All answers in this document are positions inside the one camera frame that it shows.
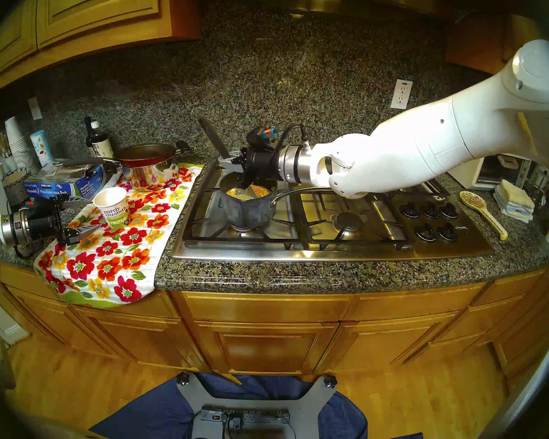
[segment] stack of cloths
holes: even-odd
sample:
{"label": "stack of cloths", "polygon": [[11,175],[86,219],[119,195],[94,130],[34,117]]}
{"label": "stack of cloths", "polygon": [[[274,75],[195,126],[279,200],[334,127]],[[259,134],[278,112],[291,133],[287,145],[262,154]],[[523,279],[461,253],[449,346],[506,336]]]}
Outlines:
{"label": "stack of cloths", "polygon": [[533,219],[535,204],[523,189],[513,186],[506,179],[494,189],[494,199],[504,215],[524,223]]}

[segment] stainless steel pot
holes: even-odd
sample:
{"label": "stainless steel pot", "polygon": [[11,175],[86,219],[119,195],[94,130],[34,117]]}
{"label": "stainless steel pot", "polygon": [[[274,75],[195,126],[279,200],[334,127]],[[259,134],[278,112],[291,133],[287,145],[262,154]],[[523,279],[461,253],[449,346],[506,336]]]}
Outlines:
{"label": "stainless steel pot", "polygon": [[177,157],[189,147],[184,142],[177,142],[177,146],[179,149],[162,143],[128,146],[118,149],[115,158],[88,157],[66,160],[61,164],[74,166],[111,162],[122,167],[124,177],[132,187],[153,191],[163,188],[169,179],[178,178]]}
{"label": "stainless steel pot", "polygon": [[256,179],[253,184],[269,189],[270,193],[262,198],[243,201],[228,195],[228,190],[237,186],[239,175],[240,173],[230,173],[222,178],[219,182],[219,196],[228,221],[240,230],[266,225],[274,216],[277,201],[291,193],[322,190],[321,187],[303,187],[277,194],[277,181]]}

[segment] stainless steel cooktop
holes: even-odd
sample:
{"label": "stainless steel cooktop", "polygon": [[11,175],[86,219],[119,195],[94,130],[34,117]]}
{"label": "stainless steel cooktop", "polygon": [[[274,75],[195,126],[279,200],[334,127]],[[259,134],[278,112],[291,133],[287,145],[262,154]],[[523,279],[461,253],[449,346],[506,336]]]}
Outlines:
{"label": "stainless steel cooktop", "polygon": [[[330,189],[290,194],[273,219],[248,232],[232,228],[215,162],[185,211],[172,255],[237,261],[367,261],[480,256],[493,250],[436,180],[349,200]],[[279,182],[279,191],[290,188]]]}

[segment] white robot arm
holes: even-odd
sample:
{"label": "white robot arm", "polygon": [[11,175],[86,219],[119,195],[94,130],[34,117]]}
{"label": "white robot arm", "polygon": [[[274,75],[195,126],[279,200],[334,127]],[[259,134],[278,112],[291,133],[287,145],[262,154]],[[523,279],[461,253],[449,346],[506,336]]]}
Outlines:
{"label": "white robot arm", "polygon": [[245,176],[246,184],[254,176],[283,179],[331,187],[349,198],[420,184],[462,162],[497,153],[521,155],[549,168],[549,42],[527,43],[498,74],[405,111],[371,135],[343,135],[313,148],[304,138],[303,145],[279,144],[274,153],[250,146],[237,160],[239,171],[252,174]]}

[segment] electrical outlet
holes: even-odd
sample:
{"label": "electrical outlet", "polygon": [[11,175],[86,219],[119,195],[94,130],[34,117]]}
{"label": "electrical outlet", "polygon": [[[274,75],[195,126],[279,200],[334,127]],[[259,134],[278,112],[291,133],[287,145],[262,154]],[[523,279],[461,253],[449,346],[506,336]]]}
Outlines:
{"label": "electrical outlet", "polygon": [[30,113],[33,115],[33,119],[42,119],[43,115],[41,114],[41,109],[38,107],[37,96],[31,97],[27,102],[29,103]]}
{"label": "electrical outlet", "polygon": [[392,95],[392,102],[390,103],[390,107],[398,108],[399,110],[406,110],[412,86],[412,81],[401,80],[397,78],[395,93]]}

